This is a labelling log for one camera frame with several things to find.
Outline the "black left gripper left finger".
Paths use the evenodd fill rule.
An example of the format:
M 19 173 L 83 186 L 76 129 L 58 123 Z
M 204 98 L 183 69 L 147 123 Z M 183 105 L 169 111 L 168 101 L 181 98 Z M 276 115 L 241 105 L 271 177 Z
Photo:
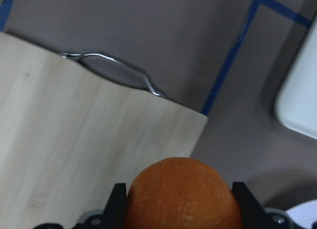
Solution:
M 102 215 L 102 229 L 123 229 L 127 211 L 126 183 L 116 183 Z

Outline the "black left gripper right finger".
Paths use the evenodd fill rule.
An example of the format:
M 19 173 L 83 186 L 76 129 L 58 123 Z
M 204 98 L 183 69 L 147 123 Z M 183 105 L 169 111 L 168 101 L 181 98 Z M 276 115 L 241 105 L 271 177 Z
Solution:
M 233 182 L 232 192 L 239 204 L 243 229 L 265 229 L 267 217 L 264 208 L 243 182 Z

